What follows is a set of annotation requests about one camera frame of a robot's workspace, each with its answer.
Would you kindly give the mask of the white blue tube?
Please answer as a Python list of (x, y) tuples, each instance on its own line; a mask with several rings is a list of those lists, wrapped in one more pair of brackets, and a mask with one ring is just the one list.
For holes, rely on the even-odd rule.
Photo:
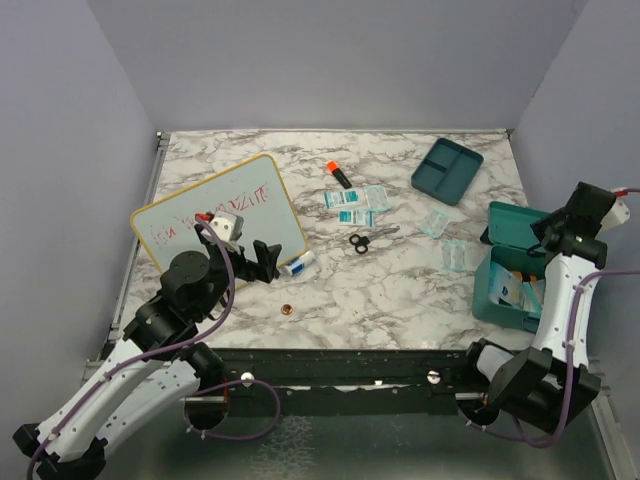
[(305, 253), (286, 263), (282, 267), (282, 269), (288, 276), (297, 276), (311, 264), (313, 264), (315, 259), (316, 256), (312, 251), (306, 251)]

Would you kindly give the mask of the large blue bandage packet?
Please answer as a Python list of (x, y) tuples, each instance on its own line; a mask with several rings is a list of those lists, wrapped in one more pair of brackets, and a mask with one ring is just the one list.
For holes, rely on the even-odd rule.
[(496, 262), (490, 264), (488, 295), (495, 304), (541, 313), (545, 287), (545, 280), (541, 277), (535, 282), (523, 283), (502, 265)]

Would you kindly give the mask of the white dressing packet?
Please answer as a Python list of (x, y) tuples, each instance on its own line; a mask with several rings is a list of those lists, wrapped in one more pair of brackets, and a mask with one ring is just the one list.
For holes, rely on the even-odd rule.
[(364, 194), (368, 208), (373, 212), (386, 212), (391, 209), (386, 189), (381, 185), (366, 186)]

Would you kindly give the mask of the amber medicine bottle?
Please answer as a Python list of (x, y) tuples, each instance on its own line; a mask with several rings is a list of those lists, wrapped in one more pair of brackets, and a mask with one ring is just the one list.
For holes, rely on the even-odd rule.
[(538, 280), (538, 277), (534, 274), (528, 274), (525, 272), (520, 272), (520, 271), (511, 271), (511, 274), (517, 278), (519, 281), (526, 283), (526, 282), (535, 282)]

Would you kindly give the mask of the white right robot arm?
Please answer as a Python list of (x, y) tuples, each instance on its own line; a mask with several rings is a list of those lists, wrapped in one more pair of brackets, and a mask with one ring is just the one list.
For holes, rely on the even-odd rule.
[(550, 443), (597, 396), (588, 370), (586, 333), (591, 302), (607, 259), (597, 235), (619, 223), (618, 196), (584, 182), (567, 203), (539, 212), (494, 202), (485, 238), (491, 249), (475, 273), (475, 318), (509, 328), (534, 324), (530, 346), (512, 351), (487, 339), (471, 344), (461, 383), (482, 393), (465, 408), (480, 425), (500, 413), (544, 432)]

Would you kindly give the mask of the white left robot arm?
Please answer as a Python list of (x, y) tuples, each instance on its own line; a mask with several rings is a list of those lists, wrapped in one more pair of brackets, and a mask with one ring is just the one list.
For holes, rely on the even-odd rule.
[(94, 479), (107, 456), (171, 402), (231, 387), (222, 359), (204, 343), (197, 326), (221, 305), (213, 326), (230, 314), (236, 282), (278, 278), (278, 244), (243, 247), (209, 227), (197, 228), (204, 252), (184, 251), (160, 277), (101, 367), (56, 413), (24, 424), (13, 440), (30, 462), (29, 479)]

